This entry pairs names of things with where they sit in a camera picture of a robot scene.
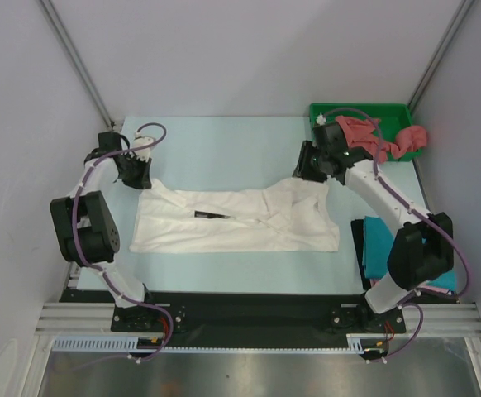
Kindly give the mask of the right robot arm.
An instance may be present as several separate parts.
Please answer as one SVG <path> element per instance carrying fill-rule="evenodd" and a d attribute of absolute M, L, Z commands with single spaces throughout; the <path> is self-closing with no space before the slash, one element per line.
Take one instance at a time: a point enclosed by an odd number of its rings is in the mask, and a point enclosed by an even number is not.
<path fill-rule="evenodd" d="M 358 324 L 376 332 L 417 288 L 453 269 L 453 224 L 445 213 L 430 213 L 392 187 L 365 148 L 348 146 L 337 122 L 315 126 L 312 136 L 302 143 L 294 176 L 337 180 L 376 212 L 394 238 L 386 275 L 362 294 L 355 310 Z"/>

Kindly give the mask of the white t-shirt with robot print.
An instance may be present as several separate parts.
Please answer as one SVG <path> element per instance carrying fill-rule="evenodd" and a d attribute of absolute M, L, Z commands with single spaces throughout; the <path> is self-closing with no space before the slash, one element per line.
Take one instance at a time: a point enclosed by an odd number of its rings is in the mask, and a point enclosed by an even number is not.
<path fill-rule="evenodd" d="M 155 179 L 139 197 L 135 253 L 335 252 L 327 184 L 287 178 L 266 189 L 188 191 Z"/>

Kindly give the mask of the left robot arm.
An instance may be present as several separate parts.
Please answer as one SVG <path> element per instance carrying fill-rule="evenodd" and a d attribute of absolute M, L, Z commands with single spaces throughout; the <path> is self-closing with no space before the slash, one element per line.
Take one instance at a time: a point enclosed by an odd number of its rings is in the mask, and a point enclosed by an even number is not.
<path fill-rule="evenodd" d="M 146 146 L 154 141 L 137 135 L 129 142 L 118 132 L 99 133 L 98 147 L 86 157 L 78 184 L 69 195 L 50 203 L 63 258 L 89 268 L 114 299 L 113 332 L 154 332 L 161 323 L 145 285 L 117 266 L 121 238 L 105 199 L 118 180 L 137 190 L 151 188 Z"/>

